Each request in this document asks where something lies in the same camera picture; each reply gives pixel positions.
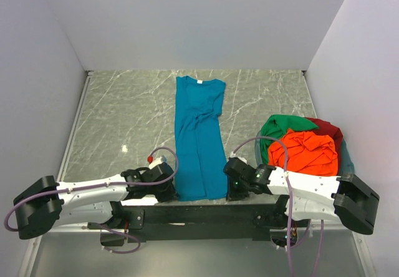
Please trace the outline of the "blue t-shirt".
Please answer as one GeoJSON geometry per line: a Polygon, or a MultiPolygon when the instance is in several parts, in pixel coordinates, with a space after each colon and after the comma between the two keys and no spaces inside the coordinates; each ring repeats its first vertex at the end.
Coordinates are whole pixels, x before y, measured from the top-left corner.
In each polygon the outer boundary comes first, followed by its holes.
{"type": "Polygon", "coordinates": [[[226,84],[218,79],[176,78],[175,147],[179,169],[175,187],[181,201],[224,198],[228,178],[219,116],[226,84]]]}

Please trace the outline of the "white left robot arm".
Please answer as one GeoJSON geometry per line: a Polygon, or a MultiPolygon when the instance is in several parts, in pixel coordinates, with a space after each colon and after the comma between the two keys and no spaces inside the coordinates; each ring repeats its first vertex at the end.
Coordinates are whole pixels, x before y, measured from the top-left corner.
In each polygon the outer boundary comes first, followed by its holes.
{"type": "Polygon", "coordinates": [[[158,202],[176,200],[173,175],[173,169],[160,161],[88,182],[57,182],[52,175],[45,176],[14,199],[17,227],[5,226],[22,240],[41,236],[53,227],[76,223],[118,228],[129,218],[122,206],[125,200],[147,195],[153,195],[158,202]]]}

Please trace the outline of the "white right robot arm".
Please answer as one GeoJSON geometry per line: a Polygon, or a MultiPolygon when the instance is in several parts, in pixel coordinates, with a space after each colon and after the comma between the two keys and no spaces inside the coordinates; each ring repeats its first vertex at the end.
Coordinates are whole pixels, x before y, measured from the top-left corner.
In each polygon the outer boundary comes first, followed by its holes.
{"type": "Polygon", "coordinates": [[[339,221],[363,235],[374,231],[380,197],[354,173],[319,177],[265,164],[253,168],[237,157],[228,160],[223,172],[246,191],[258,195],[289,195],[292,188],[292,199],[273,213],[280,226],[300,220],[325,220],[339,221]]]}

